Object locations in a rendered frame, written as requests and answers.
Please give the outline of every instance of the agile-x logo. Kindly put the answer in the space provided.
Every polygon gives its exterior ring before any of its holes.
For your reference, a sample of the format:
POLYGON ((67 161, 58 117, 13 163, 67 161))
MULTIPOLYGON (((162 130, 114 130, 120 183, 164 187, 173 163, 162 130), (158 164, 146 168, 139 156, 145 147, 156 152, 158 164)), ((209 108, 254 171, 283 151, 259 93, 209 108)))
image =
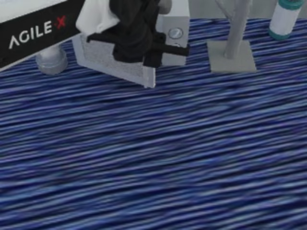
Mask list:
MULTIPOLYGON (((59 30, 61 28, 65 28, 66 24, 66 16, 58 17, 56 22, 53 25, 59 30)), ((21 31, 18 36, 12 36, 10 41, 9 49, 13 49, 16 46, 20 46, 21 44, 25 44, 30 40, 35 40, 37 38, 43 37, 44 35, 52 33, 52 21, 49 20, 45 22, 42 26, 37 25, 31 27, 29 30, 21 31)))

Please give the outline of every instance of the gray square base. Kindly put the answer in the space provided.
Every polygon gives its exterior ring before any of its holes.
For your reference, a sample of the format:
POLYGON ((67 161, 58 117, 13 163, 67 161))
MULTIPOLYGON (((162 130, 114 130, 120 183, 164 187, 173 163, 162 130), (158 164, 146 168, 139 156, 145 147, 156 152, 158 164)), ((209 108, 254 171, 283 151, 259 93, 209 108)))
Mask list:
POLYGON ((211 72, 241 73, 257 71, 249 41, 241 42, 236 59, 224 57, 226 43, 227 41, 207 42, 211 72))

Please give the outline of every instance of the blue surface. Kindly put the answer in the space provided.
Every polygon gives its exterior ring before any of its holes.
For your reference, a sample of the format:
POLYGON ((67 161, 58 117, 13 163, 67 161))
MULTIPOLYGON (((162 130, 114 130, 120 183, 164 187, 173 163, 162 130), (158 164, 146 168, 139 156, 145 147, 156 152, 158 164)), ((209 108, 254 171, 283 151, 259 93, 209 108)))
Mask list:
POLYGON ((248 23, 259 71, 211 74, 191 55, 155 89, 33 59, 0 73, 1 230, 306 230, 307 21, 287 41, 248 23))

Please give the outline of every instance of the red x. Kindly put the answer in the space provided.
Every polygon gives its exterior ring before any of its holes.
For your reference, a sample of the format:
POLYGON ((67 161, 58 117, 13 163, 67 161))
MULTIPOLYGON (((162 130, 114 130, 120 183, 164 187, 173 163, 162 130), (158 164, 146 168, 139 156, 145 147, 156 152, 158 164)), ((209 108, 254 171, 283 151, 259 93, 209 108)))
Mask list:
POLYGON ((66 16, 62 16, 62 17, 57 17, 57 22, 54 23, 54 25, 57 27, 57 29, 59 30, 61 27, 65 27, 66 24, 65 24, 65 19, 66 19, 66 16))

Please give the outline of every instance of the gray pole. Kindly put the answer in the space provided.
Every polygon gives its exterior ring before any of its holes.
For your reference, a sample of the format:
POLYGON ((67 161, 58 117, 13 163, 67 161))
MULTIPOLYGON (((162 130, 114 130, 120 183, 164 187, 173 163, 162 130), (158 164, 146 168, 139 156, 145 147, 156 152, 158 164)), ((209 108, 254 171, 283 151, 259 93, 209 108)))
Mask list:
POLYGON ((252 2, 253 0, 236 0, 236 8, 231 17, 231 27, 224 54, 228 59, 235 59, 239 52, 252 2))

